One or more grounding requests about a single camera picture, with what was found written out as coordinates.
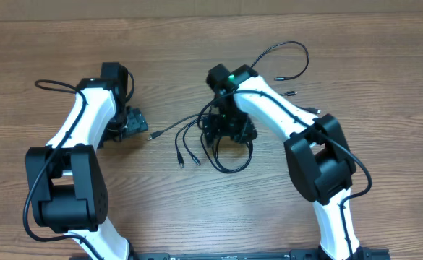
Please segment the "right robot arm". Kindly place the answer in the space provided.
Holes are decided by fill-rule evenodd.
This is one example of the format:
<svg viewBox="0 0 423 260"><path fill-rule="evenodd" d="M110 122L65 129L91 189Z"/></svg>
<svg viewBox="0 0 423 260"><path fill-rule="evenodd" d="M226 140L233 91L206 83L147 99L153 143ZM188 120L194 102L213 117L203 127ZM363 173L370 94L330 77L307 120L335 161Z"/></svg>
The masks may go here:
<svg viewBox="0 0 423 260"><path fill-rule="evenodd" d="M349 209L355 162L339 122L318 118L281 97L251 67L213 67L206 79L218 114L203 122L208 145L220 137L252 142L252 119L263 122L282 142L291 182L312 202L320 227L320 247L330 259L356 259L360 249Z"/></svg>

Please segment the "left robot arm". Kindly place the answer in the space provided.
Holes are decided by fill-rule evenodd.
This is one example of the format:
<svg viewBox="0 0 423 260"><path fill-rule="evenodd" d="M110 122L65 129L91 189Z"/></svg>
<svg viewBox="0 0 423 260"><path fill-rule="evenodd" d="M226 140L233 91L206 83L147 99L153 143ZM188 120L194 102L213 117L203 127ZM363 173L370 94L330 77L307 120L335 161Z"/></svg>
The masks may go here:
<svg viewBox="0 0 423 260"><path fill-rule="evenodd" d="M136 259L132 244L108 218L108 190L96 157L104 142L148 130L140 110L127 104L134 93L132 73L119 62L104 62L99 77L83 78L77 86L48 79L35 86L68 92L75 102L57 134L25 155L25 232L41 243L74 240L89 259Z"/></svg>

